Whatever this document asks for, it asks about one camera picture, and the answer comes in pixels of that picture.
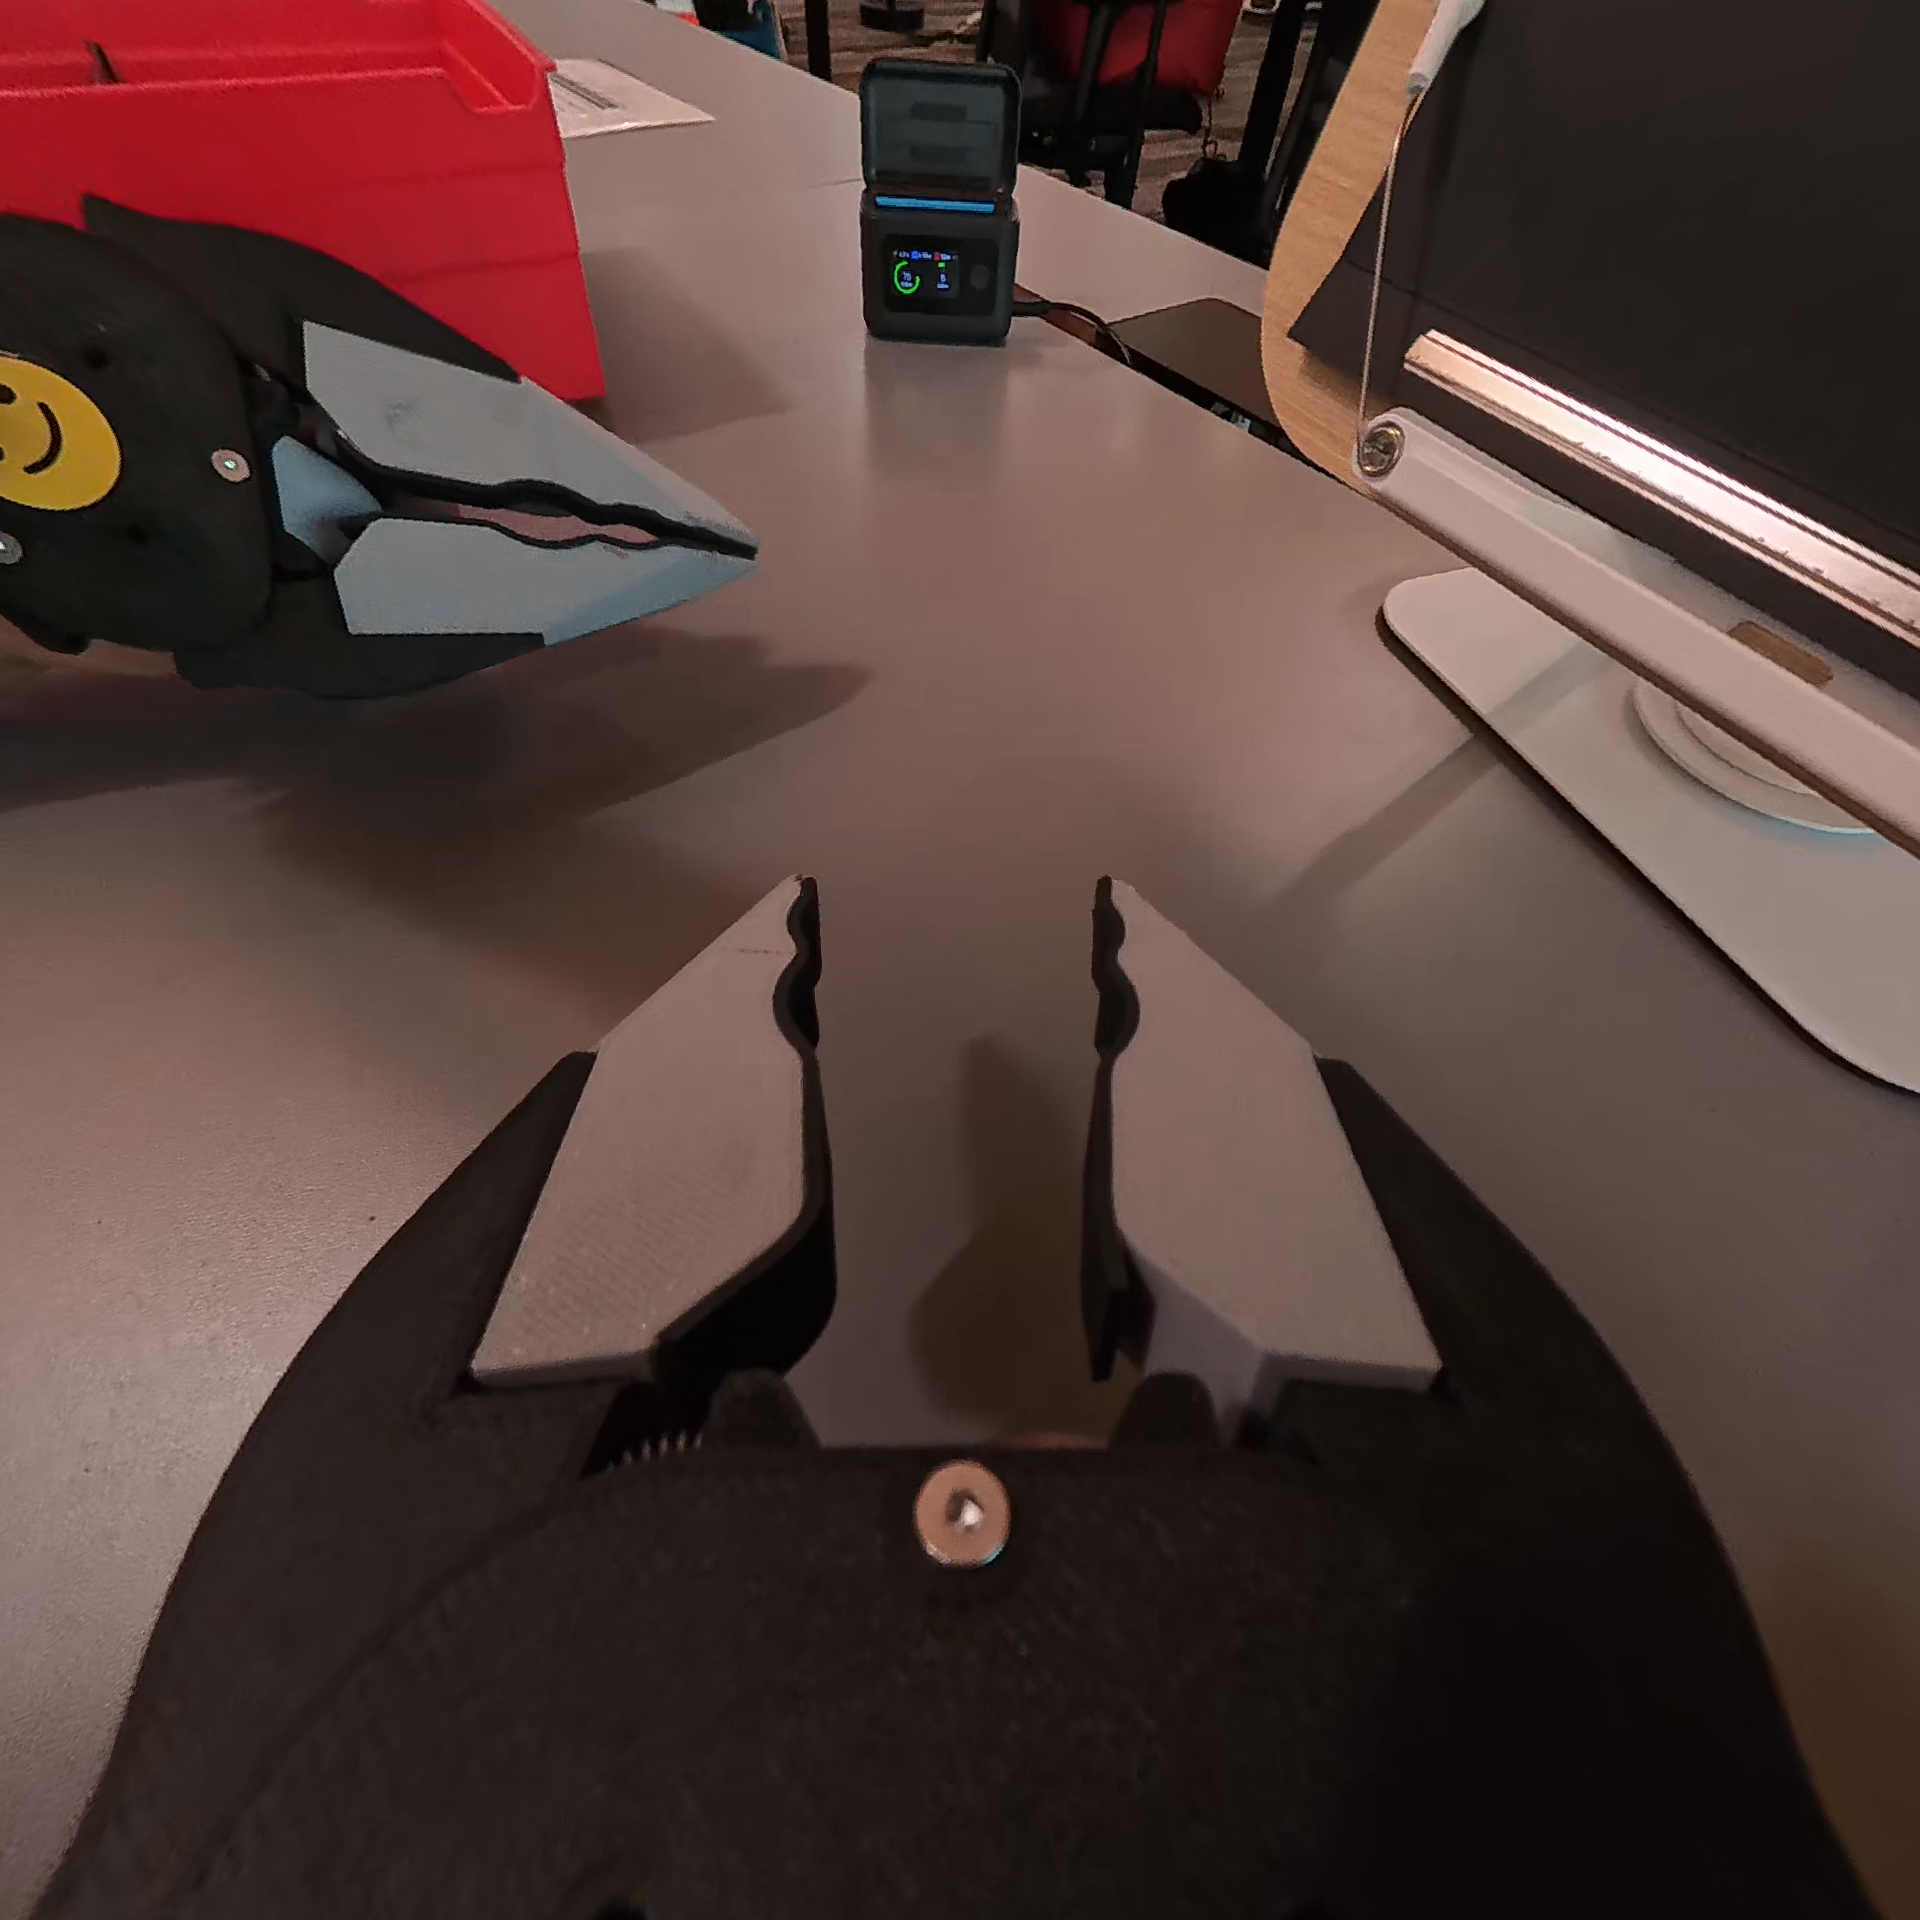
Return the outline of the white paper sheet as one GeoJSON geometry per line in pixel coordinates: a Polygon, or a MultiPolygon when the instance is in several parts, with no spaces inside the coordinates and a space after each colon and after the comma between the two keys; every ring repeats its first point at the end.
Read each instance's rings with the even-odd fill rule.
{"type": "Polygon", "coordinates": [[[563,140],[708,126],[714,116],[600,59],[565,58],[547,74],[563,140]]]}

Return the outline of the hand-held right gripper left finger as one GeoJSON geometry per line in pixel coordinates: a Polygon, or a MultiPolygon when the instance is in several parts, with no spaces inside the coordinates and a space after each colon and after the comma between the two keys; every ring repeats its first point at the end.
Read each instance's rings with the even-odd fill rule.
{"type": "Polygon", "coordinates": [[[480,1386],[789,1371],[835,1304],[818,886],[786,878],[600,1042],[480,1386]]]}

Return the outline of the dark battery charging case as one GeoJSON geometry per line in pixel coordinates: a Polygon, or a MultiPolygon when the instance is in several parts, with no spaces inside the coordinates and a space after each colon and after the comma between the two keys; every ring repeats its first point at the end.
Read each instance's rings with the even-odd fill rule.
{"type": "Polygon", "coordinates": [[[1019,79],[1005,64],[872,59],[858,84],[858,251],[872,336],[1004,346],[1014,316],[1019,79]]]}

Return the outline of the wood-rimmed black monitor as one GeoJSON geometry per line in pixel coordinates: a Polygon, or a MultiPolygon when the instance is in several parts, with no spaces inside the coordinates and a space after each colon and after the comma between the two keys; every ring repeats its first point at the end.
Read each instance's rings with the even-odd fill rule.
{"type": "Polygon", "coordinates": [[[1409,407],[1905,697],[1916,641],[1403,370],[1429,331],[1916,571],[1916,4],[1484,4],[1413,116],[1409,407]]]}

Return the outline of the red plastic bin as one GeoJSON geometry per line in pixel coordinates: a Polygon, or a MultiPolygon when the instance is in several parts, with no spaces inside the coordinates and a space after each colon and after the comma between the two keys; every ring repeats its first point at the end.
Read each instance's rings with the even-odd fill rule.
{"type": "Polygon", "coordinates": [[[3,206],[269,233],[600,401],[553,68],[475,3],[5,3],[3,206]]]}

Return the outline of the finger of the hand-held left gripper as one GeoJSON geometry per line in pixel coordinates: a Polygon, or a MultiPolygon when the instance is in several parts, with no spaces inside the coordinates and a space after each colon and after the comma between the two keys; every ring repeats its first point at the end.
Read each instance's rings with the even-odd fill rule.
{"type": "Polygon", "coordinates": [[[354,512],[332,580],[357,636],[536,636],[553,644],[680,609],[750,574],[754,537],[568,512],[354,512]]]}
{"type": "Polygon", "coordinates": [[[301,351],[330,451],[275,447],[276,522],[323,560],[377,522],[497,536],[545,558],[758,556],[707,494],[525,377],[314,320],[301,351]]]}

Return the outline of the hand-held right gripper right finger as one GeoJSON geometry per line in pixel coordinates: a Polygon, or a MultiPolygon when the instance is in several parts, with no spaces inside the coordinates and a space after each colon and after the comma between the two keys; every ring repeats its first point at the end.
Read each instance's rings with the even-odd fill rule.
{"type": "Polygon", "coordinates": [[[1096,1380],[1192,1377],[1226,1435],[1291,1386],[1442,1371],[1312,1044],[1136,888],[1093,899],[1080,1306],[1096,1380]]]}

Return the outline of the red basket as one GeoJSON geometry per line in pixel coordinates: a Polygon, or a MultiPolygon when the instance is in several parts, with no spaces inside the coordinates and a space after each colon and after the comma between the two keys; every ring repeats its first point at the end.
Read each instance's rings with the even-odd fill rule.
{"type": "MultiPolygon", "coordinates": [[[[1077,80],[1096,16],[1110,14],[1096,84],[1131,82],[1152,40],[1155,3],[1080,4],[1037,3],[1033,40],[1049,75],[1077,80]]],[[[1166,3],[1158,36],[1156,84],[1212,98],[1226,79],[1241,3],[1166,3]]]]}

